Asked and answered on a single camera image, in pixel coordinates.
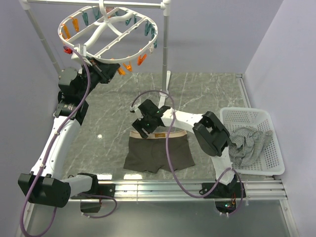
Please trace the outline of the dark grey boxer underwear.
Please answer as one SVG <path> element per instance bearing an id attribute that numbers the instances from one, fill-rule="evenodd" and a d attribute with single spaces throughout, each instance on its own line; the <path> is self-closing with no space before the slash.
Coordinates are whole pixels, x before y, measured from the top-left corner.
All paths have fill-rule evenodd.
<path id="1" fill-rule="evenodd" d="M 153 133 L 143 139 L 137 131 L 131 131 L 123 168 L 154 174 L 160 169 L 170 171 L 165 147 L 166 135 L 166 132 Z M 173 170 L 183 170 L 195 165 L 185 130 L 170 133 L 168 147 Z"/>

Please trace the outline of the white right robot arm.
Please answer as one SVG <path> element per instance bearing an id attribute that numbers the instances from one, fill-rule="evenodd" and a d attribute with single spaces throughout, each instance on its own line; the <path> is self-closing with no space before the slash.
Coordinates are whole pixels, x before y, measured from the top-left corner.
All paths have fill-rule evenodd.
<path id="1" fill-rule="evenodd" d="M 230 134 L 213 112 L 191 114 L 166 105 L 159 108 L 149 99 L 138 105 L 132 104 L 130 111 L 137 116 L 132 126 L 142 138 L 148 138 L 159 126 L 168 129 L 176 127 L 195 135 L 202 151 L 212 157 L 217 176 L 214 185 L 205 194 L 200 194 L 199 198 L 243 195 L 240 176 L 232 168 L 230 159 L 223 155 L 228 149 Z"/>

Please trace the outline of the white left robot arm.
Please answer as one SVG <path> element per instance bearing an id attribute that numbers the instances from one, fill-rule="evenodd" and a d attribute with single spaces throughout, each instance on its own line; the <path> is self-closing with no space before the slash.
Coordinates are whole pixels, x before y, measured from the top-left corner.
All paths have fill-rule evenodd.
<path id="1" fill-rule="evenodd" d="M 28 174 L 21 174 L 18 185 L 29 203 L 64 207 L 69 198 L 83 193 L 87 198 L 99 195 L 95 174 L 78 173 L 62 179 L 62 168 L 72 141 L 78 134 L 89 104 L 84 99 L 97 84 L 108 84 L 120 65 L 88 59 L 88 68 L 81 71 L 66 68 L 59 81 L 58 105 L 54 124 L 44 150 Z"/>

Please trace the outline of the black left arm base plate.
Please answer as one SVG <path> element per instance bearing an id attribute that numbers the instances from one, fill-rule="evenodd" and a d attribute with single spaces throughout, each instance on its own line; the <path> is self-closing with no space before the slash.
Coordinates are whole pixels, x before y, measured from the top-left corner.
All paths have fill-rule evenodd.
<path id="1" fill-rule="evenodd" d="M 115 184 L 99 184 L 97 194 L 100 196 L 108 196 L 113 198 L 115 195 L 115 190 Z"/>

